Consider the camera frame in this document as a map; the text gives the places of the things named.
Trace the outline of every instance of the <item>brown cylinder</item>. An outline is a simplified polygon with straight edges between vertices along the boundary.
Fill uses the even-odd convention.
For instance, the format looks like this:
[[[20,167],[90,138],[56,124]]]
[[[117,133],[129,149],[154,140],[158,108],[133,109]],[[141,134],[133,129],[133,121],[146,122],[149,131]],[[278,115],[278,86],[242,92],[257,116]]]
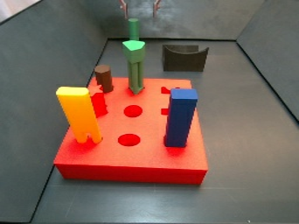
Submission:
[[[109,93],[114,90],[111,69],[107,65],[100,65],[95,67],[95,74],[98,79],[98,84],[103,87],[103,92]]]

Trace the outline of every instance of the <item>green peg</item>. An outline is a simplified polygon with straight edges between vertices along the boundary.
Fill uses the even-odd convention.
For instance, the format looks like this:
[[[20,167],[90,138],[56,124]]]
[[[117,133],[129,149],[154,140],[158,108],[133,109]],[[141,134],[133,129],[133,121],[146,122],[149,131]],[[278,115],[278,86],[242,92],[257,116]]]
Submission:
[[[127,58],[129,86],[138,95],[145,89],[146,42],[137,40],[123,42],[123,52]]]
[[[139,40],[139,20],[138,18],[129,19],[130,40]]]

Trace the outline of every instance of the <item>yellow block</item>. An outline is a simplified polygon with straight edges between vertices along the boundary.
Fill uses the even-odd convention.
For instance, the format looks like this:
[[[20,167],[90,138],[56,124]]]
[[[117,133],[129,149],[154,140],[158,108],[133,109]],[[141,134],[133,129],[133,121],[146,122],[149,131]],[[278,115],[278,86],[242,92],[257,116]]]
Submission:
[[[102,135],[90,90],[86,87],[60,87],[56,95],[78,142],[86,143],[91,134],[94,143],[100,143]]]

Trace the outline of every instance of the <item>red block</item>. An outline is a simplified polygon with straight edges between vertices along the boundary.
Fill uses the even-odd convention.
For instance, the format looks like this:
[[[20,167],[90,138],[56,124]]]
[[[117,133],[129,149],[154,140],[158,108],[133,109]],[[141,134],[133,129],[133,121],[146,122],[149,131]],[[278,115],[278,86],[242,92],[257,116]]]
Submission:
[[[109,112],[102,86],[90,86],[88,92],[96,117],[100,117]]]
[[[71,129],[55,158],[66,179],[201,184],[209,170],[198,112],[186,148],[165,147],[170,95],[162,88],[191,88],[189,80],[145,79],[145,90],[133,94],[127,78],[114,78],[106,94],[109,113],[98,118],[103,141],[78,143]]]

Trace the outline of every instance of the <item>blue rectangular block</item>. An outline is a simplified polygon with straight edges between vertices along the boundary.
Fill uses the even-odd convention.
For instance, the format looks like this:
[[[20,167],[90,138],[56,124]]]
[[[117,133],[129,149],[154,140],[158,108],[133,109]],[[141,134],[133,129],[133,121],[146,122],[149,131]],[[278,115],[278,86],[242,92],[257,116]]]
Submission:
[[[186,147],[198,100],[195,89],[174,88],[171,90],[165,136],[166,147]]]

